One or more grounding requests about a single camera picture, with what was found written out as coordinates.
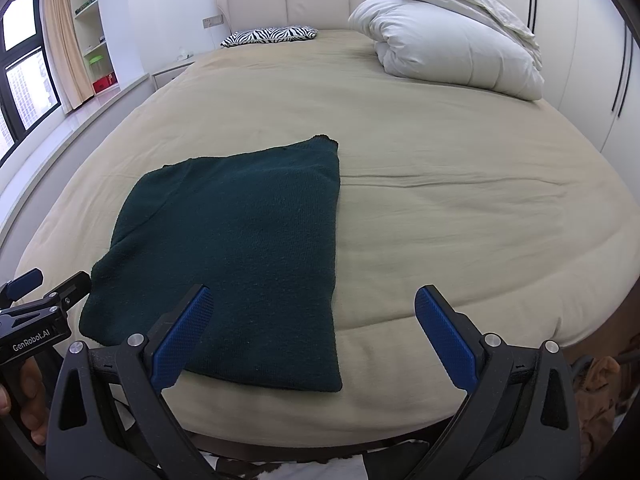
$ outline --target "human hand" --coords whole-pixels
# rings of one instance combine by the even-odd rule
[[[29,399],[22,407],[20,419],[31,431],[31,439],[34,443],[42,446],[47,439],[49,410],[46,407],[42,373],[33,357],[27,359],[20,369],[20,388]],[[11,412],[11,399],[9,393],[0,384],[0,416],[8,415],[9,412]]]

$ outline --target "window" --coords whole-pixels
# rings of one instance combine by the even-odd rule
[[[59,104],[44,51],[40,0],[13,0],[0,20],[0,163]]]

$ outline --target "mattress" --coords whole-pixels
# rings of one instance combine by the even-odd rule
[[[418,430],[463,399],[414,317],[420,286],[435,284],[507,343],[564,346],[596,330],[640,273],[639,207],[558,111],[387,75],[352,31],[219,50],[191,66],[87,158],[18,272],[39,267],[48,290],[89,271],[133,185],[164,164],[319,134],[339,142],[332,308],[344,387],[294,392],[184,372],[163,395],[189,431],[315,447]],[[81,310],[70,311],[76,339]]]

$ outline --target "curtain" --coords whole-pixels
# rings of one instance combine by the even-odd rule
[[[71,0],[40,0],[45,50],[65,113],[95,95],[78,47]]]

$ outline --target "black window frame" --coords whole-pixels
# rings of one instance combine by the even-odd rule
[[[60,106],[60,96],[58,90],[53,83],[47,53],[44,48],[44,36],[42,33],[42,22],[40,20],[40,0],[33,0],[33,18],[36,27],[36,33],[21,41],[17,45],[11,47],[8,51],[4,47],[4,16],[0,18],[0,112],[4,115],[4,120],[12,138],[14,145],[0,159],[0,166],[8,159],[20,143],[34,130],[39,124],[49,117]],[[29,128],[24,127],[24,123],[18,113],[15,105],[14,96],[9,86],[9,79],[6,75],[7,69],[18,61],[34,56],[38,52],[42,52],[44,64],[47,68],[47,75],[51,81],[51,87],[56,96],[57,103],[47,110],[42,117],[35,121]]]

